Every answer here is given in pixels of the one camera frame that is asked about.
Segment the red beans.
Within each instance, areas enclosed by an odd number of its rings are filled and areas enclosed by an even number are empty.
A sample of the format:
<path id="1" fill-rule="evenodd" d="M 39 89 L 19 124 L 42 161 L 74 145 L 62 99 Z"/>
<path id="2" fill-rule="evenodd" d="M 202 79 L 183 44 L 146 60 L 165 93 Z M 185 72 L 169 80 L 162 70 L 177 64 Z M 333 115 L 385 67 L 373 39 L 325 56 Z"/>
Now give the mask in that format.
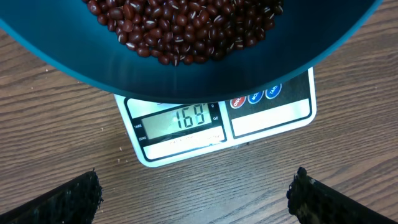
<path id="1" fill-rule="evenodd" d="M 118 42 L 178 66 L 255 46 L 284 13 L 283 0 L 83 0 Z"/>

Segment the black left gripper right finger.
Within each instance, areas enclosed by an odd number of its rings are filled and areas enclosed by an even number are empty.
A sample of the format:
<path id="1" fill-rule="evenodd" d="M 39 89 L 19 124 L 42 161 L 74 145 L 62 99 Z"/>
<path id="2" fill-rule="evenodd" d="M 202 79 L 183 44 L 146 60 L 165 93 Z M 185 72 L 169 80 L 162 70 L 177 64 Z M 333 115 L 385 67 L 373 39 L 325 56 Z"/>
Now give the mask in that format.
<path id="1" fill-rule="evenodd" d="M 286 193 L 289 213 L 303 224 L 395 224 L 331 187 L 310 177 L 299 167 Z"/>

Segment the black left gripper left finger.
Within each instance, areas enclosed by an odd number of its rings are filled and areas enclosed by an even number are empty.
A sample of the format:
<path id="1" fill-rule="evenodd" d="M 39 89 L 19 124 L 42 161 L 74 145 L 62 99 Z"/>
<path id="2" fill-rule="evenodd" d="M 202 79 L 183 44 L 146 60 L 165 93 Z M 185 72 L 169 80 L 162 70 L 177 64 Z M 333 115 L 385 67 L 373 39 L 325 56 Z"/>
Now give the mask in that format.
<path id="1" fill-rule="evenodd" d="M 92 223 L 103 201 L 94 170 L 1 214 L 1 224 Z"/>

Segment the blue bowl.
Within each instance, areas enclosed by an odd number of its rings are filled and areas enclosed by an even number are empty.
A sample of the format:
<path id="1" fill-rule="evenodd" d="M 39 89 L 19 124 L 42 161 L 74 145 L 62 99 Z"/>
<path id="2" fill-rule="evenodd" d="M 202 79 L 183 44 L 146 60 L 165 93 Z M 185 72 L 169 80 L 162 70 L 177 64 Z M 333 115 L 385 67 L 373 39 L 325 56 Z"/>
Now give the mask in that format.
<path id="1" fill-rule="evenodd" d="M 289 0 L 256 46 L 204 64 L 162 65 L 121 45 L 82 1 L 2 1 L 1 28 L 33 54 L 87 84 L 158 103 L 230 100 L 301 74 L 348 40 L 376 0 Z"/>

